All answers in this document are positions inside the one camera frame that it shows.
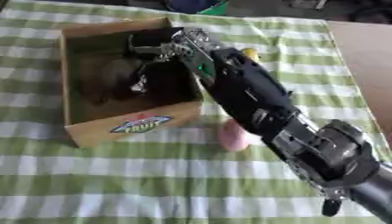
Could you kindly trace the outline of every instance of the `green object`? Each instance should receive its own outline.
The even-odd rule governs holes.
[[[57,29],[157,17],[260,49],[262,65],[318,125],[349,121],[368,133],[380,159],[391,160],[325,21],[10,0],[0,22],[1,224],[381,224],[348,201],[338,217],[322,217],[322,199],[257,137],[245,151],[223,151],[216,130],[228,115],[207,93],[200,119],[187,125],[76,148],[63,128]]]
[[[210,8],[199,12],[198,14],[203,15],[215,15],[215,16],[223,16],[226,15],[226,11],[228,9],[228,0],[223,0],[222,2],[211,6]]]

